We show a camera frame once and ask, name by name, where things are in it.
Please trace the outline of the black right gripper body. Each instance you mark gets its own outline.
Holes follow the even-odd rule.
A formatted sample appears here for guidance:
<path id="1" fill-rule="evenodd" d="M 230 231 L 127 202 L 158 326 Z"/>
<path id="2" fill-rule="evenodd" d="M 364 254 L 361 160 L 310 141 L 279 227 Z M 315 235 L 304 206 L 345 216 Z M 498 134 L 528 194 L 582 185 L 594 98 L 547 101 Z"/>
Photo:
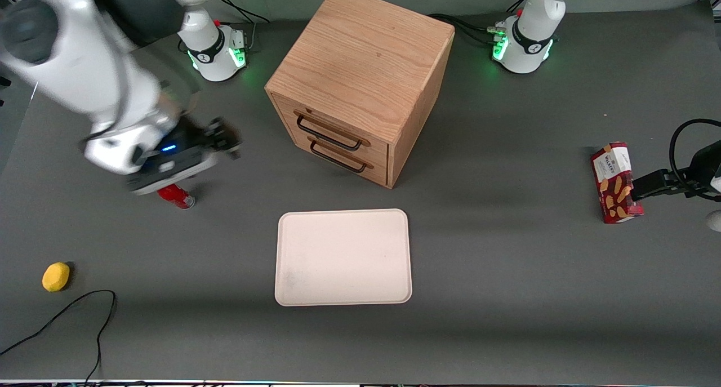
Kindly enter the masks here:
<path id="1" fill-rule="evenodd" d="M 143 195 L 187 179 L 214 166 L 217 151 L 204 128 L 190 118 L 180 118 L 141 169 L 127 177 L 127 189 Z"/>

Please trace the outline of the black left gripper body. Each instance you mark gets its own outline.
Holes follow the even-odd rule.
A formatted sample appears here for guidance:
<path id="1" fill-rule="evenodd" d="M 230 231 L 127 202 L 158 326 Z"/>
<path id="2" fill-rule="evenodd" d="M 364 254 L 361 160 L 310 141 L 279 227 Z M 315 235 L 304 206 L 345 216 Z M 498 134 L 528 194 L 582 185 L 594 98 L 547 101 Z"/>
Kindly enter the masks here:
<path id="1" fill-rule="evenodd" d="M 690 166 L 678 168 L 675 159 L 677 143 L 670 143 L 670 169 L 678 187 L 687 199 L 697 197 L 708 201 L 719 200 L 720 141 L 705 146 L 692 158 Z"/>

